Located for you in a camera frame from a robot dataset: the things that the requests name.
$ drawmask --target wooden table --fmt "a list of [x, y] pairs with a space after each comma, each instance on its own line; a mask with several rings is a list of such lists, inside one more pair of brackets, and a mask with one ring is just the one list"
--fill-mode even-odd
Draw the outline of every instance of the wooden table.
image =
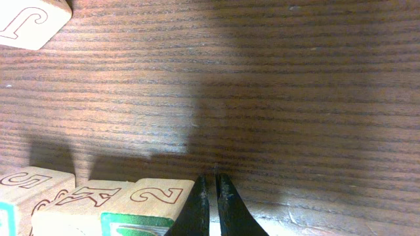
[[271, 235], [420, 235], [420, 1], [71, 5], [0, 47], [1, 174], [205, 173], [216, 222], [218, 168]]

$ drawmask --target wooden block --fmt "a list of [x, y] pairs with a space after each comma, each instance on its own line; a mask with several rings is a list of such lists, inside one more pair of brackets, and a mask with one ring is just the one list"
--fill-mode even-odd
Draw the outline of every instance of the wooden block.
[[38, 167], [0, 177], [0, 235], [32, 236], [31, 215], [74, 187], [73, 174]]
[[139, 180], [102, 213], [103, 236], [164, 235], [177, 219], [193, 185], [191, 180]]
[[42, 236], [100, 236], [100, 214], [134, 183], [90, 180], [60, 201], [36, 212], [33, 232]]
[[66, 0], [0, 2], [0, 45], [38, 50], [72, 17]]

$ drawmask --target toy block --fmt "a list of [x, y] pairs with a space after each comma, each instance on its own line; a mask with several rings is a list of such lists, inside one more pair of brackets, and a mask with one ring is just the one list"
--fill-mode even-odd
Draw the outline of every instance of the toy block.
[[90, 180], [36, 212], [33, 232], [42, 236], [101, 236], [100, 214], [117, 204], [132, 182]]
[[66, 0], [0, 2], [0, 45], [38, 50], [72, 17]]
[[139, 180], [102, 213], [102, 235], [164, 235], [180, 214], [193, 185], [191, 180]]
[[38, 167], [0, 177], [0, 235], [33, 236], [31, 216], [74, 188], [73, 174]]

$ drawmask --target wood grain surface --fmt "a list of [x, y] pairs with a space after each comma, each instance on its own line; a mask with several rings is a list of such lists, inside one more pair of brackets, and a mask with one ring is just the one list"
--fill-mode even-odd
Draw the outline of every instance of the wood grain surface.
[[232, 177], [271, 235], [420, 235], [420, 1], [73, 0], [0, 47], [0, 174]]

